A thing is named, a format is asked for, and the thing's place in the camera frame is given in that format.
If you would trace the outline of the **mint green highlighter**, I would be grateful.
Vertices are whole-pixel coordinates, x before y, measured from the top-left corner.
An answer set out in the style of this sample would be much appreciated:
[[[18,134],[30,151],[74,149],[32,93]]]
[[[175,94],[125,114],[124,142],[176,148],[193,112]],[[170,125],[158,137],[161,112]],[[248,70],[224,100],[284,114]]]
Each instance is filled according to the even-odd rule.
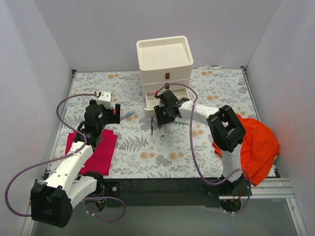
[[[175,118],[173,122],[178,123],[178,124],[183,124],[183,125],[189,125],[189,121],[182,118]]]

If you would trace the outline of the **white bottom drawer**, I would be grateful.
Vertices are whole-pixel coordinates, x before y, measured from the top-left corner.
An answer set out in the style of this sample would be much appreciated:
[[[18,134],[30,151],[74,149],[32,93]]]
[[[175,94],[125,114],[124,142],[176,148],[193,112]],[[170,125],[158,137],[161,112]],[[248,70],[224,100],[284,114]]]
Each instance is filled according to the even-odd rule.
[[[189,98],[189,91],[186,87],[183,87],[181,89],[172,89],[171,90],[174,95],[180,99],[180,98]],[[154,111],[154,107],[159,104],[159,100],[155,98],[155,91],[150,93],[145,93],[145,101],[146,105],[144,107],[144,114],[147,118],[156,118],[156,114]]]

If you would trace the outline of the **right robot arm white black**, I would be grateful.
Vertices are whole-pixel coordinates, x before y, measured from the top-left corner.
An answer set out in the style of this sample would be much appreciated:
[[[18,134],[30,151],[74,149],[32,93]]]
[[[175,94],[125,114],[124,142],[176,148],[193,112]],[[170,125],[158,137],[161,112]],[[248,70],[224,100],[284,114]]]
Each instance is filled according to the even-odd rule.
[[[217,193],[236,194],[244,180],[241,147],[246,130],[233,109],[228,105],[213,108],[197,104],[196,100],[179,99],[170,90],[163,93],[157,91],[155,98],[159,100],[159,104],[154,107],[158,126],[171,123],[175,118],[189,119],[190,150],[197,172],[203,180],[206,178],[199,169],[193,150],[192,122],[197,121],[209,127],[214,143],[221,150],[223,171],[218,182],[205,182]]]

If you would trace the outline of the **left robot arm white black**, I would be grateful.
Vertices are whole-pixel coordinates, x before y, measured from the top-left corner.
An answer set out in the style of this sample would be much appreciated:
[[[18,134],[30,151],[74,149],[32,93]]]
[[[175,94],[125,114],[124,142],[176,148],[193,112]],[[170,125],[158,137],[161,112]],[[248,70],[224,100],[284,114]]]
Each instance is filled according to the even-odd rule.
[[[106,187],[101,174],[79,172],[105,140],[105,126],[119,124],[120,116],[119,103],[112,107],[109,102],[89,101],[68,151],[70,156],[43,183],[35,183],[31,189],[32,220],[63,228],[73,209],[85,198],[91,198],[100,209],[105,207]]]

